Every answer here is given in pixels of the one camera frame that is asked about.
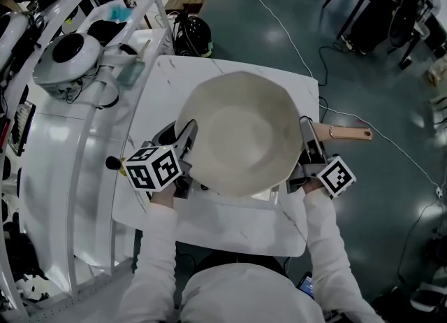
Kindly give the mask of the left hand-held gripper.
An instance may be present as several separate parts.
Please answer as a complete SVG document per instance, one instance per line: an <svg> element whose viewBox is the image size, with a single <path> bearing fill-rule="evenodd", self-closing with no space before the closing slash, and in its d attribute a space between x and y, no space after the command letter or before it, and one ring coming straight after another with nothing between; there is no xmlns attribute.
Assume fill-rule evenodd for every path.
<svg viewBox="0 0 447 323"><path fill-rule="evenodd" d="M122 168L132 188L137 192L161 192L169 185L176 187L174 197L187 199L192 179L186 160L198 133L198 124L190 120L176 137L175 122L171 122L151 141L126 155Z"/></svg>

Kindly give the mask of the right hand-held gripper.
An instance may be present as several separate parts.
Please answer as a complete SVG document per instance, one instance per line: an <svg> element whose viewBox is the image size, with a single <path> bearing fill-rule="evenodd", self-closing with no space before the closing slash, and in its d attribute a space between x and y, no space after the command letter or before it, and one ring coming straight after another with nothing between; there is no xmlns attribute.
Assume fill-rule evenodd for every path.
<svg viewBox="0 0 447 323"><path fill-rule="evenodd" d="M298 160L299 164L286 181L287 193L298 191L309 179L316 178L330 196L338 197L356 181L356 177L340 156L331 157L328 162L325 148L316 135L312 119L302 116L300 130L304 150Z"/></svg>

